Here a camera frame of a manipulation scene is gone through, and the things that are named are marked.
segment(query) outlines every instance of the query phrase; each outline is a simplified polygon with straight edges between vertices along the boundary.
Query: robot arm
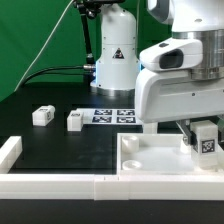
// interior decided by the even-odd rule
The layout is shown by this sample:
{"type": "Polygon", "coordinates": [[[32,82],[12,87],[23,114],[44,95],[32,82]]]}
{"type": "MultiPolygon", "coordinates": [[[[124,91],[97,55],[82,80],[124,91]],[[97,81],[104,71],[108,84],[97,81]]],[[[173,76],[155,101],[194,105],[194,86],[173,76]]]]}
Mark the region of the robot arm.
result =
{"type": "Polygon", "coordinates": [[[155,18],[173,24],[170,39],[140,54],[135,108],[145,123],[224,114],[223,9],[223,0],[148,0],[155,18]]]}
{"type": "Polygon", "coordinates": [[[173,4],[171,0],[148,1],[148,11],[161,23],[173,23],[173,4]]]}

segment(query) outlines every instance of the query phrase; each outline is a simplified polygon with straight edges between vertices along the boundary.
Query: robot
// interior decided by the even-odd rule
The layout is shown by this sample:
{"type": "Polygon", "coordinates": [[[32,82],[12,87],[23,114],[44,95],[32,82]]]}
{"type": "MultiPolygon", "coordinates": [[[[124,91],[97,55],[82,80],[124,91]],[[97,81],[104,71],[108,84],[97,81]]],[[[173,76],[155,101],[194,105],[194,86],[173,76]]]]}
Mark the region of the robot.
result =
{"type": "Polygon", "coordinates": [[[147,7],[172,25],[172,37],[140,54],[136,114],[144,123],[178,121],[184,142],[204,155],[199,165],[216,165],[217,127],[190,119],[224,113],[224,1],[148,0],[147,7]]]}
{"type": "Polygon", "coordinates": [[[86,17],[101,15],[102,53],[94,67],[95,79],[91,91],[108,96],[134,95],[137,75],[140,71],[136,57],[136,20],[118,3],[125,0],[75,1],[84,27],[87,64],[95,65],[88,33],[86,17]]]}

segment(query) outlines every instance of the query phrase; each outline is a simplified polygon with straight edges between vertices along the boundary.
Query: green screen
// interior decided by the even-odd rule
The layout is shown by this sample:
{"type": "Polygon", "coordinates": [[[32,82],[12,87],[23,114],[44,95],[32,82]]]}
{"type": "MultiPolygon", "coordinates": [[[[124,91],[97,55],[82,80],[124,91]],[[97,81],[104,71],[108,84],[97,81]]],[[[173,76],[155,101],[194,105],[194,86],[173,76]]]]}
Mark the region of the green screen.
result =
{"type": "MultiPolygon", "coordinates": [[[[14,91],[69,2],[70,0],[1,0],[0,100],[14,91]]],[[[138,20],[137,54],[170,36],[170,28],[159,24],[148,14],[145,0],[126,0],[121,6],[133,13],[138,20]]],[[[101,54],[100,18],[89,20],[88,23],[92,50],[97,59],[101,54]]],[[[81,19],[78,10],[71,6],[28,74],[46,67],[84,63],[85,45],[81,19]]],[[[81,82],[82,77],[48,76],[35,78],[33,81],[43,80],[81,82]]]]}

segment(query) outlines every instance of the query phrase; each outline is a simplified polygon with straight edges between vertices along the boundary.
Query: black surface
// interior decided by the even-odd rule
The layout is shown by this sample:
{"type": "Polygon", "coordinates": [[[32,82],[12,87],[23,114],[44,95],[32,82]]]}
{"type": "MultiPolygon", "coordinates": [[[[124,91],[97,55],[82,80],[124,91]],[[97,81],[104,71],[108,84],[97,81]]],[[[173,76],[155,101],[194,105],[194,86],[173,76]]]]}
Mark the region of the black surface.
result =
{"type": "Polygon", "coordinates": [[[1,224],[217,224],[223,202],[1,200],[1,224]]]}
{"type": "MultiPolygon", "coordinates": [[[[116,132],[141,130],[139,127],[133,127],[133,130],[127,126],[86,126],[82,133],[70,135],[65,128],[65,115],[76,107],[129,109],[133,108],[133,99],[96,96],[89,94],[82,86],[72,84],[32,84],[12,94],[0,103],[0,136],[4,136],[2,141],[5,141],[6,136],[23,135],[24,159],[17,161],[13,172],[76,172],[73,168],[78,166],[75,165],[78,154],[88,158],[86,169],[78,169],[80,172],[92,172],[91,169],[99,173],[113,172],[111,168],[114,161],[109,155],[115,158],[113,147],[116,132]],[[47,128],[34,128],[31,113],[39,106],[49,104],[56,107],[55,121],[47,128]],[[105,136],[109,142],[107,145],[106,140],[103,140],[105,136]],[[79,144],[73,145],[82,140],[83,151],[79,149],[79,144]],[[99,147],[99,155],[105,160],[103,165],[100,165],[102,160],[94,152],[96,145],[99,147]],[[61,164],[61,160],[68,167],[68,161],[71,162],[71,171],[71,167],[66,171],[61,169],[61,165],[57,164],[61,164]]],[[[223,223],[223,210],[222,201],[0,200],[0,223],[216,224],[223,223]]]]}
{"type": "Polygon", "coordinates": [[[141,132],[141,126],[84,125],[67,131],[76,108],[133,108],[133,98],[98,96],[77,84],[29,84],[0,104],[0,136],[23,136],[23,153],[10,173],[115,174],[117,133],[141,132]],[[32,112],[54,105],[47,127],[32,125],[32,112]]]}

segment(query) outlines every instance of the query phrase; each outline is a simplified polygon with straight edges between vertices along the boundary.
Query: circular hole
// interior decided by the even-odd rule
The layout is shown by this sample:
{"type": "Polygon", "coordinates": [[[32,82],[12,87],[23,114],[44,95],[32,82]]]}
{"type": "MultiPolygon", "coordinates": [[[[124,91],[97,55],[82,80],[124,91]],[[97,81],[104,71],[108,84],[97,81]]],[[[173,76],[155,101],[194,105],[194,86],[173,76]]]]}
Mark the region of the circular hole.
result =
{"type": "Polygon", "coordinates": [[[123,170],[140,170],[142,168],[142,164],[136,160],[128,160],[123,162],[122,168],[123,170]]]}
{"type": "Polygon", "coordinates": [[[194,22],[195,23],[201,23],[202,22],[202,19],[196,19],[194,22]]]}

